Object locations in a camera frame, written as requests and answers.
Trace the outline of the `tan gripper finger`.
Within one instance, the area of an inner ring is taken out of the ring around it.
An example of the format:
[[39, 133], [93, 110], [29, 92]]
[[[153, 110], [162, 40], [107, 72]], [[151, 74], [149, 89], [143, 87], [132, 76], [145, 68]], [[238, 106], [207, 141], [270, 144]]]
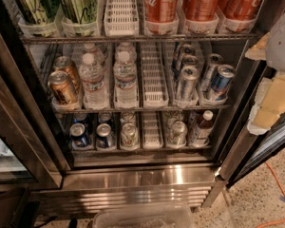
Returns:
[[251, 60], [266, 60], [266, 46], [270, 33], [266, 33], [255, 45], [245, 52], [245, 57]]
[[263, 78], [259, 83], [247, 129], [253, 135], [262, 135], [272, 128], [283, 113], [285, 73], [278, 73], [273, 79]]

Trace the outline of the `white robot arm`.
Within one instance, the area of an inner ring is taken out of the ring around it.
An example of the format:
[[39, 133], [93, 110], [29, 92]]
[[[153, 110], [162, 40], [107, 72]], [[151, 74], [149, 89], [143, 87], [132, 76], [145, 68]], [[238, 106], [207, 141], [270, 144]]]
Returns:
[[248, 49], [245, 57], [263, 60], [277, 71], [273, 79], [263, 78], [259, 83], [249, 115], [248, 131], [262, 135], [285, 113], [285, 12], [271, 30]]

